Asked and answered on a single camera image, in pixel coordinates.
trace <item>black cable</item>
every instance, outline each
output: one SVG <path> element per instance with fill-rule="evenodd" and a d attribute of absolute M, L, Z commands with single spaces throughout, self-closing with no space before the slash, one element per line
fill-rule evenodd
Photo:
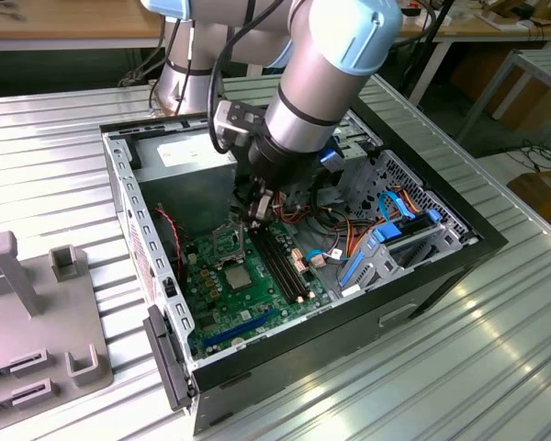
<path fill-rule="evenodd" d="M 428 21 L 429 21 L 429 15 L 427 14 L 426 17 L 424 18 L 424 23 L 422 24 L 423 29 L 426 29 L 426 24 L 428 23 Z M 410 51 L 410 56 L 408 57 L 408 60 L 406 61 L 405 65 L 404 65 L 404 70 L 402 71 L 402 75 L 400 76 L 399 85 L 402 84 L 402 82 L 404 81 L 404 78 L 406 77 L 408 72 L 410 72 L 410 69 L 412 69 L 415 54 L 417 53 L 417 51 L 416 51 L 417 48 L 418 48 L 418 41 L 413 42 L 412 43 L 412 48 L 411 48 L 411 51 Z"/>
<path fill-rule="evenodd" d="M 184 102 L 184 95 L 186 94 L 187 81 L 190 79 L 190 69 L 192 68 L 192 60 L 187 61 L 186 68 L 186 78 L 184 78 L 184 85 L 182 86 L 182 92 L 180 93 L 180 99 L 177 102 L 177 107 L 175 108 L 174 116 L 177 117 L 180 114 L 180 108 L 182 108 L 182 103 Z"/>
<path fill-rule="evenodd" d="M 159 40 L 157 41 L 157 46 L 149 54 L 149 56 L 145 59 L 144 62 L 142 62 L 140 65 L 135 67 L 133 70 L 128 71 L 125 76 L 118 82 L 118 87 L 126 87 L 127 85 L 130 85 L 132 83 L 135 83 L 136 81 L 139 81 L 142 77 L 145 76 L 145 74 L 139 74 L 139 70 L 145 67 L 147 64 L 151 62 L 153 57 L 159 53 L 159 51 L 162 49 L 163 46 L 163 36 L 165 34 L 165 17 L 161 16 L 162 18 L 162 25 L 161 30 L 159 32 Z"/>
<path fill-rule="evenodd" d="M 149 91 L 149 110 L 153 110 L 153 92 L 155 91 L 155 87 L 159 84 L 160 79 L 161 76 L 155 80 L 155 83 L 153 83 L 151 90 Z"/>
<path fill-rule="evenodd" d="M 195 32 L 194 29 L 196 28 L 196 21 L 192 22 L 192 28 L 190 29 L 190 32 Z M 194 41 L 194 36 L 190 34 L 190 47 L 188 48 L 188 57 L 187 57 L 187 67 L 186 67 L 186 77 L 184 78 L 184 84 L 182 85 L 182 91 L 180 93 L 180 99 L 177 102 L 177 107 L 175 108 L 174 116 L 178 116 L 180 114 L 180 108 L 182 108 L 182 103 L 184 102 L 184 95 L 186 94 L 186 87 L 187 82 L 190 79 L 190 71 L 192 69 L 192 44 Z"/>
<path fill-rule="evenodd" d="M 523 144 L 521 146 L 512 149 L 506 149 L 501 152 L 506 153 L 506 155 L 510 157 L 514 162 L 523 165 L 524 167 L 528 168 L 531 171 L 535 171 L 536 173 L 540 173 L 542 170 L 551 170 L 551 164 L 540 164 L 533 157 L 531 157 L 531 154 L 537 155 L 551 163 L 551 148 L 537 145 L 531 140 L 523 140 Z M 524 158 L 526 158 L 526 160 L 529 161 L 531 165 L 512 156 L 511 153 L 514 152 L 522 153 Z"/>
<path fill-rule="evenodd" d="M 426 60 L 430 54 L 431 50 L 433 49 L 433 40 L 434 37 L 437 35 L 437 32 L 439 31 L 439 28 L 443 24 L 443 21 L 445 17 L 447 17 L 447 14 L 449 13 L 449 10 L 451 9 L 451 6 L 455 0 L 445 0 L 443 2 L 443 7 L 441 8 L 441 12 L 439 13 L 439 17 L 431 17 L 431 20 L 434 21 L 431 23 L 431 25 L 427 28 L 428 32 L 426 35 L 426 40 L 424 41 L 422 45 L 422 49 L 419 51 L 418 56 L 416 57 L 416 60 L 412 64 L 412 68 L 406 73 L 406 77 L 404 78 L 404 81 L 399 85 L 399 92 L 404 94 L 406 90 L 409 87 L 409 84 L 412 82 L 415 75 L 421 75 L 423 66 L 426 65 L 424 60 Z"/>
<path fill-rule="evenodd" d="M 223 148 L 220 145 L 219 137 L 217 136 L 217 131 L 214 128 L 214 100 L 217 84 L 219 81 L 220 66 L 225 62 L 228 53 L 231 53 L 232 48 L 237 44 L 245 35 L 261 24 L 266 18 L 272 15 L 272 13 L 279 8 L 279 6 L 284 3 L 284 0 L 274 0 L 274 2 L 264 10 L 259 16 L 251 20 L 237 32 L 232 39 L 227 41 L 222 51 L 220 51 L 219 57 L 214 61 L 214 66 L 212 67 L 212 74 L 210 75 L 210 85 L 208 87 L 208 134 L 210 135 L 210 140 L 212 145 L 218 153 L 226 153 L 229 151 L 228 148 Z"/>
<path fill-rule="evenodd" d="M 161 65 L 161 63 L 166 63 L 167 60 L 169 60 L 169 54 L 171 53 L 172 48 L 174 47 L 175 36 L 177 35 L 177 30 L 180 27 L 180 23 L 181 23 L 180 20 L 177 20 L 175 22 L 175 27 L 174 27 L 174 30 L 172 31 L 172 36 L 170 37 L 169 43 L 167 44 L 167 49 L 165 50 L 165 57 L 163 57 L 163 60 L 161 60 L 157 64 Z M 155 87 L 157 87 L 157 85 L 159 84 L 160 79 L 161 79 L 161 76 L 159 76 L 159 78 L 155 80 L 155 83 L 153 83 L 151 87 L 151 91 L 149 92 L 149 109 L 153 109 L 153 105 L 152 105 L 153 91 L 155 90 Z"/>
<path fill-rule="evenodd" d="M 431 5 L 429 5 L 426 2 L 426 0 L 416 0 L 416 3 L 418 3 L 419 5 L 424 7 L 424 9 L 426 9 L 427 17 L 431 18 L 431 24 L 429 25 L 428 28 L 423 28 L 419 35 L 415 35 L 414 37 L 407 38 L 403 41 L 397 41 L 396 43 L 392 44 L 391 49 L 397 49 L 397 48 L 401 48 L 403 46 L 408 46 L 409 44 L 412 44 L 416 41 L 422 40 L 427 35 L 430 35 L 432 33 L 432 31 L 434 30 L 435 25 L 437 23 L 437 15 L 434 13 L 434 9 L 431 7 Z M 436 31 L 433 33 L 433 36 L 431 37 L 431 40 L 434 39 L 435 35 L 436 35 Z"/>

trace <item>cardboard box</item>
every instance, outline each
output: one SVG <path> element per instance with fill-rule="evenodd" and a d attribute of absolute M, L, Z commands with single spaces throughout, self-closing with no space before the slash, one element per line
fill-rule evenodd
<path fill-rule="evenodd" d="M 508 188 L 551 224 L 551 171 L 520 175 Z"/>

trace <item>light blue joint cap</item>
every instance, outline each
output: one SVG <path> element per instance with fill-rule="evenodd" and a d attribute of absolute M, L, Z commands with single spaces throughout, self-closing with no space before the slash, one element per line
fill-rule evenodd
<path fill-rule="evenodd" d="M 402 27 L 402 13 L 395 0 L 313 0 L 309 26 L 333 66 L 366 76 L 386 60 Z"/>
<path fill-rule="evenodd" d="M 190 0 L 141 0 L 145 8 L 162 16 L 190 19 Z"/>
<path fill-rule="evenodd" d="M 290 61 L 290 58 L 292 58 L 292 53 L 294 52 L 294 43 L 292 43 L 292 39 L 287 41 L 287 45 L 280 53 L 274 62 L 272 62 L 268 68 L 276 68 L 276 69 L 283 69 L 287 66 L 287 64 Z"/>

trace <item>power cable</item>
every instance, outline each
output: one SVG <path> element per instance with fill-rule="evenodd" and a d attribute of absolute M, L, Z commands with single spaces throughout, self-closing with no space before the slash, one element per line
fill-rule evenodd
<path fill-rule="evenodd" d="M 163 46 L 163 36 L 165 34 L 165 17 L 161 16 L 162 18 L 162 24 L 161 24 L 161 30 L 159 32 L 159 40 L 157 41 L 157 46 L 149 54 L 149 56 L 145 59 L 144 62 L 139 64 L 137 67 L 135 67 L 133 70 L 128 71 L 125 76 L 118 81 L 118 87 L 126 87 L 128 85 L 132 85 L 142 79 L 145 76 L 145 73 L 140 73 L 139 71 L 145 67 L 147 64 L 151 62 L 153 57 L 159 53 L 159 51 L 162 49 Z"/>
<path fill-rule="evenodd" d="M 169 60 L 169 55 L 172 52 L 172 48 L 174 47 L 175 36 L 177 35 L 177 30 L 180 28 L 180 23 L 181 23 L 180 20 L 177 20 L 175 22 L 175 27 L 174 27 L 174 30 L 172 31 L 172 36 L 169 39 L 167 48 L 165 49 L 165 57 L 163 57 L 163 60 L 161 60 L 160 62 L 157 62 L 155 66 L 158 67 L 161 64 L 165 64 Z M 152 105 L 153 92 L 155 90 L 155 87 L 157 87 L 157 85 L 159 84 L 160 79 L 161 79 L 161 76 L 155 80 L 155 83 L 153 83 L 151 90 L 149 91 L 149 110 L 153 110 L 153 105 Z"/>
<path fill-rule="evenodd" d="M 210 135 L 210 140 L 212 145 L 218 153 L 224 154 L 229 151 L 228 148 L 224 148 L 220 145 L 219 137 L 217 136 L 217 131 L 214 128 L 214 102 L 215 102 L 215 93 L 217 89 L 217 84 L 219 82 L 220 66 L 226 61 L 227 55 L 232 53 L 232 48 L 237 44 L 245 35 L 253 30 L 253 28 L 260 25 L 266 18 L 272 15 L 272 13 L 284 3 L 284 0 L 274 0 L 274 2 L 264 10 L 259 16 L 251 20 L 237 32 L 232 39 L 227 41 L 222 51 L 220 51 L 219 57 L 214 61 L 214 66 L 212 67 L 212 74 L 210 75 L 210 85 L 208 87 L 208 134 Z"/>

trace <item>workbench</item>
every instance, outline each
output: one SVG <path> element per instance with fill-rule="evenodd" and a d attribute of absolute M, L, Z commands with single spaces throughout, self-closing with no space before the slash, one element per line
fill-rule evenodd
<path fill-rule="evenodd" d="M 139 0 L 15 0 L 0 16 L 0 51 L 130 49 L 157 45 L 161 18 Z"/>
<path fill-rule="evenodd" d="M 400 35 L 416 35 L 421 31 L 416 25 L 402 28 Z M 516 30 L 501 31 L 489 25 L 478 17 L 470 18 L 464 23 L 452 23 L 449 26 L 441 26 L 433 42 L 438 43 L 433 50 L 431 58 L 427 62 L 421 77 L 414 86 L 409 100 L 415 106 L 421 102 L 426 89 L 433 80 L 434 75 L 443 63 L 444 57 L 449 52 L 453 43 L 478 43 L 478 42 L 510 42 L 510 41 L 543 41 L 544 49 L 551 49 L 551 27 L 544 27 L 543 31 L 537 29 L 519 28 Z M 526 85 L 523 79 L 521 89 Z M 498 111 L 503 115 L 508 105 L 500 106 Z"/>
<path fill-rule="evenodd" d="M 277 83 L 234 79 L 226 90 L 261 105 Z M 20 258 L 67 243 L 87 252 L 115 375 L 0 440 L 189 439 L 142 327 L 98 129 L 148 118 L 148 94 L 0 98 L 0 230 L 15 232 Z M 551 439 L 551 228 L 383 80 L 361 97 L 509 244 L 428 313 L 197 439 Z"/>

